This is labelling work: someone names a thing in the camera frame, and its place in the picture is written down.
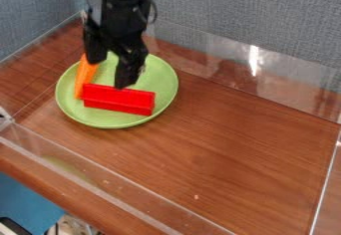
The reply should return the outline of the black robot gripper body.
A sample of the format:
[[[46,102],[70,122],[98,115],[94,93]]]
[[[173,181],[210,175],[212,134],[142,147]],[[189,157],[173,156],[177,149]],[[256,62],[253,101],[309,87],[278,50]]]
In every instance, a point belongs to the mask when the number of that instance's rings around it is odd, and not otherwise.
[[[125,48],[145,43],[142,34],[150,23],[154,0],[101,0],[99,7],[90,7],[85,21],[94,19],[101,27],[102,40],[118,54]]]

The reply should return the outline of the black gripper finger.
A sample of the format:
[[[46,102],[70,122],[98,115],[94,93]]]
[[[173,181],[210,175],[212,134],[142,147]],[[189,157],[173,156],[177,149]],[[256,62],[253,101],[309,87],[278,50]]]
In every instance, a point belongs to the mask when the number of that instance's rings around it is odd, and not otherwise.
[[[146,65],[147,55],[149,49],[145,43],[139,43],[134,47],[125,48],[118,53],[119,63],[115,71],[117,89],[123,89],[137,83]]]
[[[109,49],[102,40],[101,27],[91,17],[83,24],[83,41],[89,63],[91,65],[101,64],[107,59]]]

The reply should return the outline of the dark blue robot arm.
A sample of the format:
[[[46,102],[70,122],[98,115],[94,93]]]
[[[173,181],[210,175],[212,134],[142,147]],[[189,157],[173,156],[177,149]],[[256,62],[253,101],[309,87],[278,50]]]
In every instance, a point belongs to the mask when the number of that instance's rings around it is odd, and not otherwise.
[[[143,41],[154,0],[101,0],[101,7],[89,7],[83,18],[86,58],[91,65],[107,60],[113,52],[119,62],[115,88],[134,85],[146,66],[149,48]]]

